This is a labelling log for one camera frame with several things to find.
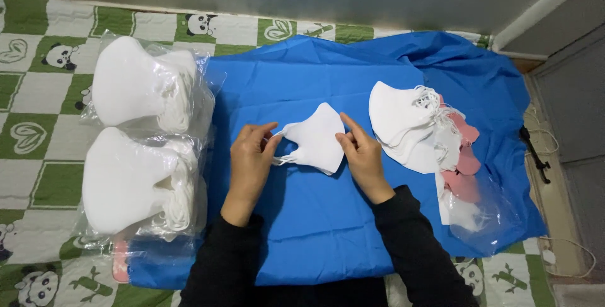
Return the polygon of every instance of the black clip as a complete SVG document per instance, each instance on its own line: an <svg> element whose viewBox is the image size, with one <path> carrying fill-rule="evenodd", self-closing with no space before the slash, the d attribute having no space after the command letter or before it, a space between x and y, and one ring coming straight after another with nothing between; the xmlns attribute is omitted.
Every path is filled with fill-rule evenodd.
<svg viewBox="0 0 605 307"><path fill-rule="evenodd" d="M550 184L550 179L546 178L546 174L544 173L544 169L550 169L550 164L548 164L548 162L542 163L542 161L538 157L538 154L535 152L535 149L533 148L533 145L529 140L529 131L527 130L525 125L521 126L521 129L519 130L519 136L521 137L521 140L524 141L527 145L527 148L531 153L533 161L535 162L535 167L540 171L540 176L542 177L542 180L545 184Z"/></svg>

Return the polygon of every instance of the plastic packaging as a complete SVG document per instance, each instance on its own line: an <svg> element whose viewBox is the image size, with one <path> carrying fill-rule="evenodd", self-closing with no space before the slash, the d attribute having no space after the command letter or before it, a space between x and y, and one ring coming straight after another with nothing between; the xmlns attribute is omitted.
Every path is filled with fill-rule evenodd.
<svg viewBox="0 0 605 307"><path fill-rule="evenodd" d="M487 172L467 177L465 191L468 192L455 195L445 188L441 193L442 223L449 224L450 232L477 252L495 255L510 244L507 240L516 240L523 235L521 218L503 187Z"/></svg>
<svg viewBox="0 0 605 307"><path fill-rule="evenodd" d="M224 75L205 78L208 55L106 30L81 122L204 138Z"/></svg>
<svg viewBox="0 0 605 307"><path fill-rule="evenodd" d="M152 235L172 241L206 224L206 185L199 164L205 141L184 135L105 128L87 153L73 236L100 248Z"/></svg>

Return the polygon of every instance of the left hand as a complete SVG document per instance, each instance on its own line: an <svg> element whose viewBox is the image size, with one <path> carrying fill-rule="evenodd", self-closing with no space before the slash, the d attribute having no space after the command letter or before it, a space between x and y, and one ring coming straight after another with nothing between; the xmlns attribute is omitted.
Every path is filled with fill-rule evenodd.
<svg viewBox="0 0 605 307"><path fill-rule="evenodd" d="M277 123L246 125L231 145L231 183L221 215L232 225L246 226L267 182L268 171L281 136Z"/></svg>

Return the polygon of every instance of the black sleeve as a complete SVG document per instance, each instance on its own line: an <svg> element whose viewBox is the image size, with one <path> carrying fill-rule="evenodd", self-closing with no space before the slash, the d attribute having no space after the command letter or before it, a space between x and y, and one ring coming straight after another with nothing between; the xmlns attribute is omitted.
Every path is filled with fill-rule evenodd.
<svg viewBox="0 0 605 307"><path fill-rule="evenodd" d="M414 307L478 306L472 289L456 271L450 255L433 235L420 202L407 185L372 207L376 227Z"/></svg>
<svg viewBox="0 0 605 307"><path fill-rule="evenodd" d="M240 228L219 216L208 227L179 307L245 305L258 272L262 223L252 215Z"/></svg>

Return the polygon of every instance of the right hand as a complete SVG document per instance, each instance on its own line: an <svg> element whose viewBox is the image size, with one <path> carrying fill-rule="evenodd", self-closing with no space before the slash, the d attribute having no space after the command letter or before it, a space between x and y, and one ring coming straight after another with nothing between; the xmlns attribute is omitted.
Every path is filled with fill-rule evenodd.
<svg viewBox="0 0 605 307"><path fill-rule="evenodd" d="M372 203L389 200L395 192L384 178L381 144L345 113L340 117L351 129L346 134L336 133L336 138L347 156L353 179Z"/></svg>

